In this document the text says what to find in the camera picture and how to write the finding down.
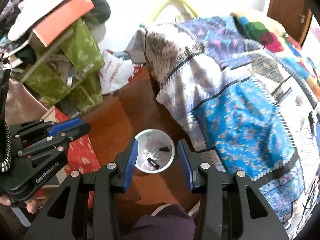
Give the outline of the person's left hand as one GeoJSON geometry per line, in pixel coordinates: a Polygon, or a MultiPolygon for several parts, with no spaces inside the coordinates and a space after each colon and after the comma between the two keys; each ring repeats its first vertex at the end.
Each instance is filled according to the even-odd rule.
{"type": "Polygon", "coordinates": [[[12,206],[15,207],[18,206],[25,206],[27,211],[31,214],[35,214],[36,211],[39,209],[38,201],[35,196],[31,197],[29,200],[26,200],[24,204],[18,204],[14,200],[10,199],[7,195],[2,195],[0,197],[0,201],[2,205],[5,206],[12,206]]]}

